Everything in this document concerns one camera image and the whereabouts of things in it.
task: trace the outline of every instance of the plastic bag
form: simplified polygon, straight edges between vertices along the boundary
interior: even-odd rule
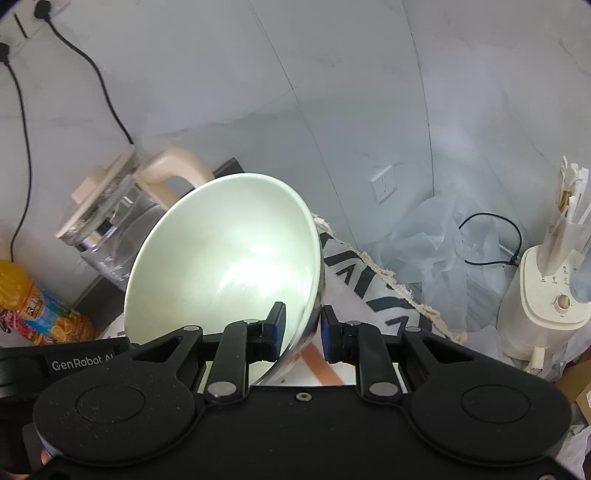
[[[585,479],[583,472],[583,462],[585,455],[589,453],[589,437],[591,436],[591,427],[582,428],[582,426],[574,427],[580,430],[578,433],[571,432],[567,435],[566,440],[562,444],[556,461],[563,467],[568,469],[573,475],[581,480]]]
[[[552,356],[546,355],[544,368],[539,373],[539,377],[552,382],[562,376],[562,372],[570,361],[581,355],[591,346],[591,322],[587,322],[583,327],[577,330],[569,341],[558,348]]]
[[[507,289],[501,265],[477,267],[464,262],[501,260],[495,219],[479,216],[458,228],[480,211],[466,197],[437,195],[418,205],[369,249],[376,263],[396,272],[399,283],[421,283],[421,303],[438,310],[452,332],[496,325]]]
[[[501,336],[492,325],[487,325],[480,332],[468,333],[464,346],[482,355],[503,361]]]

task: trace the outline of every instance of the cardboard box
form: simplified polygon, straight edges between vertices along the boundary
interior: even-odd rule
[[[562,390],[569,403],[576,402],[591,424],[591,360],[567,368],[554,385]]]

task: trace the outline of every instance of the glass kettle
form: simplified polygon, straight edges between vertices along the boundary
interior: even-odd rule
[[[125,291],[146,237],[178,196],[166,185],[182,177],[193,187],[213,180],[212,172],[189,150],[168,147],[142,161],[128,147],[108,168],[96,167],[72,194],[76,203],[56,237]]]

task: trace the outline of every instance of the power cord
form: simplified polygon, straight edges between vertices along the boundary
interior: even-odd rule
[[[481,213],[475,213],[474,215],[470,215],[466,220],[464,220],[460,226],[458,227],[458,230],[461,230],[462,227],[466,224],[466,222],[474,217],[478,217],[478,216],[491,216],[491,217],[495,217],[495,218],[500,218],[501,220],[504,220],[506,222],[509,222],[511,225],[513,225],[515,227],[515,230],[517,230],[517,235],[519,235],[519,245],[517,246],[517,250],[515,251],[515,253],[513,254],[513,256],[509,259],[509,261],[506,260],[497,260],[495,262],[482,262],[482,263],[477,263],[477,262],[470,262],[468,260],[464,260],[464,262],[466,262],[469,265],[512,265],[514,267],[517,266],[517,257],[519,256],[519,252],[521,250],[521,244],[523,243],[523,238],[521,236],[521,232],[519,231],[519,227],[517,227],[516,224],[514,224],[511,220],[509,220],[506,217],[503,217],[502,215],[497,215],[496,213],[485,213],[485,212],[481,212]]]
[[[21,85],[18,83],[18,79],[10,62],[8,61],[8,54],[10,53],[10,47],[5,43],[0,43],[0,61],[6,65],[14,86],[17,89],[18,101],[21,105],[21,120],[22,120],[22,133],[25,137],[25,147],[27,148],[27,166],[28,166],[28,183],[27,183],[27,201],[25,202],[25,209],[22,212],[21,220],[18,222],[18,226],[14,231],[12,239],[10,240],[10,260],[14,262],[14,242],[17,239],[18,234],[21,231],[22,224],[25,222],[27,213],[29,211],[29,205],[31,203],[31,186],[33,183],[33,165],[31,162],[31,145],[29,143],[29,132],[27,128],[27,114],[25,113],[25,103],[22,99]]]
[[[99,78],[100,86],[103,89],[103,94],[105,95],[105,100],[107,102],[107,106],[109,107],[109,110],[111,111],[111,115],[113,115],[113,118],[117,122],[117,125],[119,125],[119,128],[121,129],[121,131],[127,137],[127,141],[129,142],[129,144],[133,145],[134,141],[132,140],[131,135],[129,134],[129,132],[127,131],[125,126],[123,125],[123,122],[121,122],[121,120],[119,119],[119,116],[115,112],[115,108],[113,107],[113,104],[111,103],[111,99],[109,97],[109,92],[107,91],[107,87],[105,85],[105,80],[103,79],[103,76],[100,73],[98,66],[96,66],[96,63],[94,62],[94,60],[92,60],[86,53],[84,53],[81,49],[79,49],[78,47],[76,47],[75,45],[70,43],[67,39],[65,39],[62,36],[61,33],[59,33],[57,31],[57,29],[55,28],[55,26],[49,16],[50,11],[51,11],[51,2],[49,0],[39,0],[37,2],[37,4],[35,5],[35,11],[34,11],[35,18],[38,18],[39,20],[44,20],[47,23],[47,25],[49,25],[49,27],[51,28],[51,31],[53,33],[55,33],[57,38],[59,38],[63,43],[65,43],[65,45],[70,47],[73,51],[75,51],[78,55],[80,55],[83,59],[85,59],[88,63],[90,63],[90,66],[92,66],[92,68],[96,72],[96,75]]]

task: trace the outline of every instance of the electrical outlet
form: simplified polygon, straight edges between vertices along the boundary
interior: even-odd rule
[[[0,21],[0,42],[10,47],[10,58],[16,55],[24,46],[26,40],[14,18],[14,14],[7,12]]]
[[[18,17],[27,38],[33,38],[37,31],[45,25],[43,20],[35,18],[36,4],[37,0],[20,0],[11,10],[11,14],[16,14]],[[59,15],[68,5],[70,5],[70,0],[51,0],[51,17]]]
[[[371,185],[374,188],[375,200],[382,203],[396,190],[396,178],[394,177],[394,168],[388,165],[371,179]]]

